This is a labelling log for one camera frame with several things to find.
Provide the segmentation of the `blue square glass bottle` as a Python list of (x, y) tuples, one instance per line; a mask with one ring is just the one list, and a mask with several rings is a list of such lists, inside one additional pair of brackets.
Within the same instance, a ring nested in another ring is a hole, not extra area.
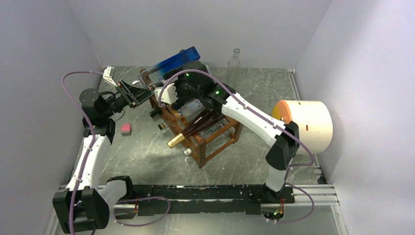
[(179, 53), (143, 70), (139, 74), (141, 86), (147, 86), (163, 80), (165, 73), (201, 58), (195, 47), (182, 49)]

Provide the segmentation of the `brown bottle gold foil top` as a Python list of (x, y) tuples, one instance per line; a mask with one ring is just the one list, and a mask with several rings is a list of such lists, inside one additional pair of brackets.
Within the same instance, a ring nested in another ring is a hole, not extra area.
[(205, 109), (198, 114), (198, 116), (187, 125), (179, 134), (167, 142), (170, 149), (174, 148), (179, 143), (183, 142), (190, 136), (197, 135), (206, 128), (211, 127), (225, 117), (224, 114), (216, 110)]

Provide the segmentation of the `clear round glass bottle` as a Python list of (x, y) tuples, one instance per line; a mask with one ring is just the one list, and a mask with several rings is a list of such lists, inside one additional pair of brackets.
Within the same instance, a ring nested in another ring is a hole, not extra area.
[(241, 63), (239, 56), (240, 49), (235, 48), (232, 58), (228, 61), (225, 83), (231, 87), (235, 86), (240, 78)]

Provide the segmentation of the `clear square whisky bottle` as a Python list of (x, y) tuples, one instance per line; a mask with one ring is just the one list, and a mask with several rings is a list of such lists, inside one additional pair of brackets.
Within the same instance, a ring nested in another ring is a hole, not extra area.
[(187, 120), (193, 119), (196, 117), (202, 110), (204, 110), (204, 105), (200, 102), (200, 100), (195, 99), (183, 105), (180, 108), (180, 115)]

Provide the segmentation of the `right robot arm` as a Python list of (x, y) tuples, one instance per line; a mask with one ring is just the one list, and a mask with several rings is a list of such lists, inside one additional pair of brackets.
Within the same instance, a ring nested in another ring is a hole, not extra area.
[(208, 73), (205, 65), (200, 69), (192, 65), (189, 62), (162, 75), (163, 86), (155, 93), (159, 105), (197, 98), (208, 109), (240, 122), (261, 137), (270, 146), (265, 157), (269, 173), (264, 197), (268, 202), (277, 202), (283, 196), (289, 163), (302, 145), (299, 126), (293, 121), (286, 124), (250, 104), (235, 89)]

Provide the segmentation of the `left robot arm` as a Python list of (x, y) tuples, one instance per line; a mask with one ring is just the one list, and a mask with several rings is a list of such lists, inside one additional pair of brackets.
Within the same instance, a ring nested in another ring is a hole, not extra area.
[(126, 107), (135, 108), (154, 95), (149, 89), (137, 88), (124, 81), (116, 92), (84, 90), (80, 106), (85, 113), (83, 148), (76, 170), (64, 191), (55, 193), (52, 203), (59, 224), (66, 234), (95, 231), (107, 227), (114, 215), (114, 205), (120, 200), (132, 202), (136, 195), (129, 176), (115, 176), (99, 188), (104, 157), (115, 136), (116, 123), (112, 119)]

